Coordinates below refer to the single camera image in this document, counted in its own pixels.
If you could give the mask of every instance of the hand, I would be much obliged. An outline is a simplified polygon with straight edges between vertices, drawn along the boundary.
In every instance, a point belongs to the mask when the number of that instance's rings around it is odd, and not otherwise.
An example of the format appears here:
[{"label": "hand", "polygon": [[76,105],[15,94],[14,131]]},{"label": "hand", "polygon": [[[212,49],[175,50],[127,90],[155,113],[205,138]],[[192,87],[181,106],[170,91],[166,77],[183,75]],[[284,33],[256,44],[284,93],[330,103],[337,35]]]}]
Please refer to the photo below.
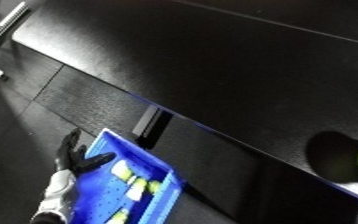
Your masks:
[{"label": "hand", "polygon": [[85,145],[81,145],[75,150],[80,135],[81,130],[76,128],[63,139],[60,148],[57,150],[56,171],[69,169],[76,176],[79,176],[82,173],[97,169],[115,158],[114,153],[105,153],[85,159],[87,151]]}]

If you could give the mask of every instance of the blue plastic bin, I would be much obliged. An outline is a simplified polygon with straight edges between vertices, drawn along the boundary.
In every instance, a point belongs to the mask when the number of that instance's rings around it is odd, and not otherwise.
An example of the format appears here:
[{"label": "blue plastic bin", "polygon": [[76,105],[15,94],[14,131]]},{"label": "blue plastic bin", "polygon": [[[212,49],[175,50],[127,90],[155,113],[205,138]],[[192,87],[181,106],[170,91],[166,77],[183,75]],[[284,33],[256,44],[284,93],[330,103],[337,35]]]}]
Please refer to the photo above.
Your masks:
[{"label": "blue plastic bin", "polygon": [[[103,224],[121,208],[130,212],[128,224],[163,223],[182,191],[184,180],[165,162],[114,132],[103,129],[86,157],[106,152],[114,152],[117,157],[78,179],[80,197],[71,223]],[[145,191],[139,202],[126,197],[130,186],[111,173],[114,164],[123,159],[136,176],[161,182],[160,190],[154,195]]]}]

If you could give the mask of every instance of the gray floor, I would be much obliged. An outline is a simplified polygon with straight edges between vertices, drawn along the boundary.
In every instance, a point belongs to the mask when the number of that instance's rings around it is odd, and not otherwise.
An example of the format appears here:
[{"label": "gray floor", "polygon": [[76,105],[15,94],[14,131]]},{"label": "gray floor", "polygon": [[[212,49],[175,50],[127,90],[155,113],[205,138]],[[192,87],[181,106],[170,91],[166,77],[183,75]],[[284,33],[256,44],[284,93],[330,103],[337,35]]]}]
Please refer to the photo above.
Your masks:
[{"label": "gray floor", "polygon": [[[16,2],[1,1],[0,15]],[[80,127],[89,144],[108,127],[132,139],[147,104],[10,41],[0,68],[9,76],[0,80],[0,224],[26,223],[66,133]],[[194,187],[168,223],[227,223],[205,203],[240,223],[358,223],[357,199],[190,121],[174,117],[151,153]]]}]

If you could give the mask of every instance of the black countertop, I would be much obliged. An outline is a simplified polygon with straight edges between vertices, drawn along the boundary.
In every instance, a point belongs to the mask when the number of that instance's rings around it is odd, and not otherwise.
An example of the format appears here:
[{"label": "black countertop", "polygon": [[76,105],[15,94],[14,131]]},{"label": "black countertop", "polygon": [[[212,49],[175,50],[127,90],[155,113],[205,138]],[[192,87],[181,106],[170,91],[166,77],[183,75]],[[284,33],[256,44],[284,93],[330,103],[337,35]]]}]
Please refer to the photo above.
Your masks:
[{"label": "black countertop", "polygon": [[358,43],[167,1],[50,0],[14,40],[358,196]]}]

